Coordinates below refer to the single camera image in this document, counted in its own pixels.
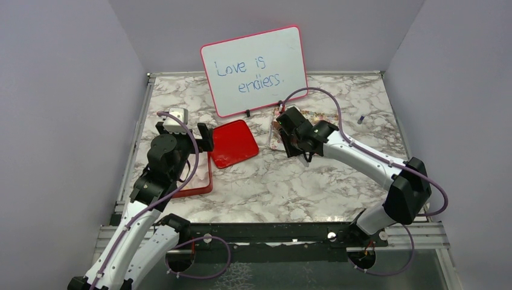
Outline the metal tongs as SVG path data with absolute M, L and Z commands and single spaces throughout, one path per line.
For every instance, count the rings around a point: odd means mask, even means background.
M 310 153 L 303 152 L 298 156 L 298 159 L 304 167 L 309 167 L 312 160 L 312 155 Z

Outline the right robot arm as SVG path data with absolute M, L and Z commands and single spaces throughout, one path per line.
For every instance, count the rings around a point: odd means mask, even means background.
M 341 135 L 336 125 L 325 120 L 311 124 L 294 107 L 280 113 L 276 122 L 289 158 L 301 156 L 309 163 L 313 155 L 319 155 L 340 161 L 388 192 L 381 203 L 359 213 L 350 224 L 346 237 L 357 246 L 366 244 L 373 234 L 387 226 L 411 224 L 432 194 L 425 180 L 425 165 L 416 157 L 405 161 L 391 159 L 368 146 L 359 150 L 353 139 Z

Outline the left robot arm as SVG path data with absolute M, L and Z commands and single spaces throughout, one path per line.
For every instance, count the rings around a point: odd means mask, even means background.
M 71 279 L 68 289 L 137 289 L 168 250 L 189 242 L 190 223 L 175 214 L 165 216 L 148 242 L 144 238 L 170 198 L 195 174 L 196 164 L 187 179 L 180 180 L 189 156 L 213 151 L 213 131 L 198 123 L 201 138 L 196 139 L 181 121 L 175 126 L 161 121 L 156 127 L 159 135 L 150 143 L 148 164 L 133 185 L 114 235 L 87 273 Z

